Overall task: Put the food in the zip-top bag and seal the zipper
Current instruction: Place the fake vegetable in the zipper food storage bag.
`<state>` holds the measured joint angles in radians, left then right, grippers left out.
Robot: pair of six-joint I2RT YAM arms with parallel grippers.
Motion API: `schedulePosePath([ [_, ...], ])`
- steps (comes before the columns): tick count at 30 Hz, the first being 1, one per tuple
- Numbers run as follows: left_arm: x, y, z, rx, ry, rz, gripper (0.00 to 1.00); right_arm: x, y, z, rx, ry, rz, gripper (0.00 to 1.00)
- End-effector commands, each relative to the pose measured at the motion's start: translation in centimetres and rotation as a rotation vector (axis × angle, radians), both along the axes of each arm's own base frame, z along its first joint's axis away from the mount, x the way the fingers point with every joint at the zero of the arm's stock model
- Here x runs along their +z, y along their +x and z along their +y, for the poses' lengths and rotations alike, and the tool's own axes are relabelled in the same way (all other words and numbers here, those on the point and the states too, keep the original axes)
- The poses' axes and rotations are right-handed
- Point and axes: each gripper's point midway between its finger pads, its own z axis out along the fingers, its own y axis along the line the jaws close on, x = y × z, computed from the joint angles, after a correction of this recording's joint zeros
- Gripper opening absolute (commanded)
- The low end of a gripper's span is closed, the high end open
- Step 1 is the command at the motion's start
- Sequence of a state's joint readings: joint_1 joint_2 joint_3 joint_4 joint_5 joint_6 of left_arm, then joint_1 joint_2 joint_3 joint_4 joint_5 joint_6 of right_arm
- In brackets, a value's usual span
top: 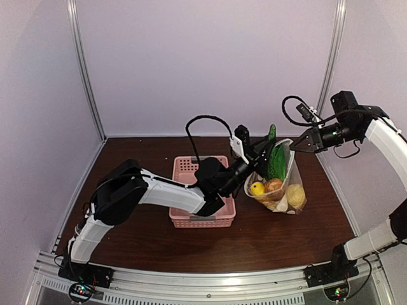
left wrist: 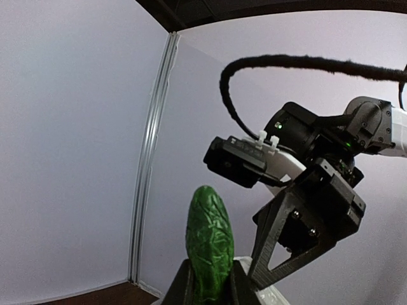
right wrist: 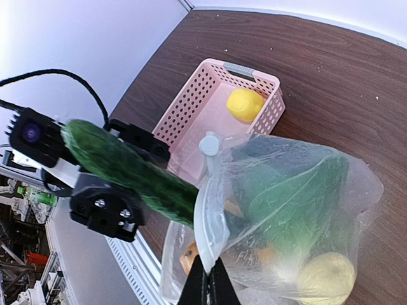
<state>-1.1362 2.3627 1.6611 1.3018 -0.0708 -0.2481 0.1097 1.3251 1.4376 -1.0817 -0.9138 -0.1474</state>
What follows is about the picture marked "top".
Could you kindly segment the green bok choy toy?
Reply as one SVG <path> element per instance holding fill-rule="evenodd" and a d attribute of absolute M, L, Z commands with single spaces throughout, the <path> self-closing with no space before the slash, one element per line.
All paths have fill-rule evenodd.
<path fill-rule="evenodd" d="M 284 181 L 286 178 L 286 160 L 284 145 L 277 144 L 268 151 L 268 159 L 266 162 L 265 179 L 280 179 Z"/>

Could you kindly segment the yellow lemon toy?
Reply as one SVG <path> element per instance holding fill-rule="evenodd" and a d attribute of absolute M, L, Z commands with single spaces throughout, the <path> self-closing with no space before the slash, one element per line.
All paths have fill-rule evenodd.
<path fill-rule="evenodd" d="M 262 196 L 265 194 L 265 185 L 260 182 L 254 182 L 250 186 L 250 192 L 252 196 Z"/>

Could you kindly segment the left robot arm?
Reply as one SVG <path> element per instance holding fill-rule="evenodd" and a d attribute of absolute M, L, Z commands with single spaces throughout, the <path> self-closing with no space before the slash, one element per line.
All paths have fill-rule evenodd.
<path fill-rule="evenodd" d="M 67 242 L 64 262 L 67 272 L 78 282 L 87 281 L 87 264 L 96 246 L 112 228 L 127 221 L 137 205 L 153 204 L 184 210 L 199 217 L 215 214 L 252 173 L 262 175 L 274 140 L 263 137 L 249 144 L 230 138 L 231 150 L 238 156 L 225 167 L 217 158 L 198 158 L 193 184 L 182 184 L 156 175 L 128 159 L 102 179 L 90 197 L 84 219 L 76 225 Z"/>

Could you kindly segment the brown potato toy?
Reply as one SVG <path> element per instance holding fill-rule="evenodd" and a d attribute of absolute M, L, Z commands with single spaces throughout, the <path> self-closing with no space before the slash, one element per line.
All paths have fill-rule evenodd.
<path fill-rule="evenodd" d="M 264 185 L 265 185 L 265 193 L 278 191 L 279 189 L 282 188 L 283 180 L 280 180 L 278 178 L 273 178 L 273 179 L 267 181 Z"/>

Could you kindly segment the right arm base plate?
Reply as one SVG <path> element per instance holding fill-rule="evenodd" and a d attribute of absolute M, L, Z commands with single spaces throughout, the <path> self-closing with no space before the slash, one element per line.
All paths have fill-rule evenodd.
<path fill-rule="evenodd" d="M 320 265 L 309 264 L 303 273 L 308 287 L 311 288 L 346 281 L 357 276 L 359 270 L 353 264 L 338 267 L 334 266 L 332 262 L 327 262 Z"/>

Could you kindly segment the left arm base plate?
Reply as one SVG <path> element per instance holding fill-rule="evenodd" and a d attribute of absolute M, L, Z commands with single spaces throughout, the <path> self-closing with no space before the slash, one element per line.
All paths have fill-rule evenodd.
<path fill-rule="evenodd" d="M 113 273 L 112 268 L 72 262 L 67 254 L 64 255 L 58 271 L 61 278 L 100 288 L 110 287 Z"/>

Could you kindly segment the clear zip top bag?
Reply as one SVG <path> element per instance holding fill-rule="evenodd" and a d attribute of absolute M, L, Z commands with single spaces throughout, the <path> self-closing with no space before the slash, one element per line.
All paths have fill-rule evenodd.
<path fill-rule="evenodd" d="M 284 151 L 284 178 L 266 179 L 252 173 L 245 180 L 244 191 L 248 197 L 260 202 L 272 212 L 298 215 L 302 212 L 307 197 L 294 158 L 295 152 L 289 148 L 292 143 L 291 139 L 277 142 L 277 147 Z"/>

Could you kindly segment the dark green cucumber toy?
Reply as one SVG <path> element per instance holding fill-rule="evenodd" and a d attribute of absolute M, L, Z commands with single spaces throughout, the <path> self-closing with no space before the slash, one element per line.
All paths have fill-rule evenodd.
<path fill-rule="evenodd" d="M 268 132 L 268 148 L 273 148 L 277 140 L 277 127 L 271 124 Z"/>

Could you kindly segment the pale yellow wrinkled fruit toy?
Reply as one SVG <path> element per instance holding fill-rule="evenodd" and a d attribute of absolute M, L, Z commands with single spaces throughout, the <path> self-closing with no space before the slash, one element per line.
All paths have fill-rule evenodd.
<path fill-rule="evenodd" d="M 291 184 L 286 190 L 287 203 L 295 209 L 303 206 L 306 196 L 305 190 L 301 184 Z"/>

